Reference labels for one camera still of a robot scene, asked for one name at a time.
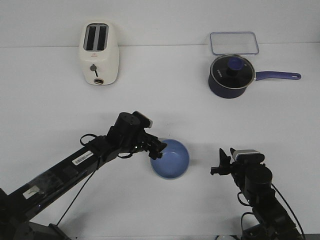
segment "white table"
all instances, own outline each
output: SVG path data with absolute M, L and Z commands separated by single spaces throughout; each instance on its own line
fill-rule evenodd
M 153 120 L 149 133 L 181 141 L 188 171 L 165 180 L 148 155 L 115 159 L 89 181 L 59 225 L 70 237 L 240 234 L 250 208 L 229 176 L 211 176 L 219 148 L 265 154 L 273 183 L 305 233 L 319 232 L 320 44 L 261 44 L 255 70 L 301 73 L 301 80 L 253 82 L 236 99 L 208 87 L 206 45 L 120 48 L 118 79 L 86 83 L 77 47 L 0 48 L 0 188 L 7 194 L 103 135 L 120 112 Z M 34 221 L 56 223 L 81 183 Z

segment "black cable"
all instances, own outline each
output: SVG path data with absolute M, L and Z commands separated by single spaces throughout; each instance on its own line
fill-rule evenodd
M 85 138 L 85 137 L 88 137 L 88 136 L 94 137 L 94 138 L 98 137 L 97 135 L 92 134 L 92 133 L 88 133 L 88 134 L 83 135 L 83 136 L 80 138 L 80 143 L 81 143 L 82 146 L 86 146 L 86 143 L 83 143 L 83 142 L 82 142 L 82 139 Z
M 240 199 L 240 197 L 239 197 L 239 195 L 240 195 L 240 194 L 242 194 L 242 192 L 241 192 L 241 191 L 240 191 L 240 192 L 238 192 L 238 194 L 236 195 L 236 196 L 237 196 L 237 198 L 238 198 L 239 203 L 240 203 L 241 205 L 243 205 L 243 206 L 250 207 L 250 205 L 249 205 L 249 204 L 244 203 L 243 201 L 241 201 L 241 199 Z
M 242 232 L 244 231 L 244 224 L 243 224 L 243 220 L 244 220 L 244 216 L 246 215 L 254 215 L 252 212 L 245 212 L 244 214 L 242 214 L 241 216 L 241 230 Z
M 118 157 L 118 158 L 121 158 L 121 159 L 129 159 L 129 158 L 131 158 L 133 155 L 134 155 L 134 154 L 131 152 L 131 153 L 128 154 L 128 155 L 125 155 L 125 156 L 120 156 L 120 155 L 118 155 L 117 157 Z
M 72 200 L 72 202 L 70 203 L 70 205 L 68 206 L 68 208 L 65 210 L 64 214 L 62 215 L 62 217 L 60 218 L 60 220 L 58 221 L 58 223 L 56 224 L 57 226 L 59 225 L 59 223 L 61 222 L 61 220 L 64 218 L 64 216 L 67 214 L 68 210 L 71 208 L 72 204 L 75 202 L 76 198 L 79 196 L 80 192 L 82 191 L 82 189 L 85 187 L 85 185 L 87 184 L 87 182 L 89 181 L 89 179 L 95 174 L 96 170 L 94 170 L 94 172 L 88 177 L 88 179 L 84 182 L 84 184 L 82 185 L 82 187 L 80 188 L 80 190 L 78 191 L 78 193 L 75 195 L 74 199 Z
M 298 224 L 298 226 L 299 226 L 299 228 L 300 228 L 301 235 L 302 235 L 303 239 L 306 240 L 305 233 L 304 233 L 304 231 L 303 231 L 303 229 L 302 229 L 302 227 L 301 227 L 301 225 L 300 225 L 300 222 L 299 222 L 298 218 L 296 217 L 294 211 L 293 211 L 292 208 L 289 206 L 289 204 L 288 204 L 288 202 L 285 200 L 284 196 L 282 196 L 282 194 L 281 194 L 281 193 L 279 192 L 279 190 L 276 188 L 276 186 L 275 186 L 273 183 L 271 183 L 271 185 L 272 185 L 272 187 L 274 188 L 274 190 L 276 190 L 276 192 L 280 195 L 280 197 L 282 198 L 282 200 L 284 201 L 284 203 L 286 204 L 286 206 L 289 208 L 289 210 L 290 210 L 290 212 L 292 213 L 292 215 L 293 215 L 296 223 Z

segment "blue saucepan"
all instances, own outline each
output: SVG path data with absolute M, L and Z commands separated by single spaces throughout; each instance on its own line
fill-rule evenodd
M 242 95 L 254 80 L 290 79 L 299 80 L 295 72 L 259 71 L 244 57 L 227 54 L 216 58 L 210 67 L 209 87 L 219 97 L 233 99 Z

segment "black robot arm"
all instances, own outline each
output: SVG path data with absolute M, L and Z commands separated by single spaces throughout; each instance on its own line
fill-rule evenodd
M 287 211 L 275 197 L 272 172 L 262 164 L 265 156 L 255 150 L 230 149 L 231 157 L 220 148 L 219 167 L 212 167 L 211 174 L 231 174 L 240 188 L 259 224 L 242 230 L 243 240 L 301 240 Z
M 129 158 L 147 151 L 151 158 L 161 158 L 167 144 L 145 132 L 151 125 L 151 120 L 137 111 L 122 112 L 107 135 L 87 134 L 94 139 L 86 144 L 80 141 L 80 150 L 16 191 L 7 195 L 0 189 L 0 240 L 68 240 L 56 225 L 29 220 L 119 154 L 127 153 L 122 158 Z

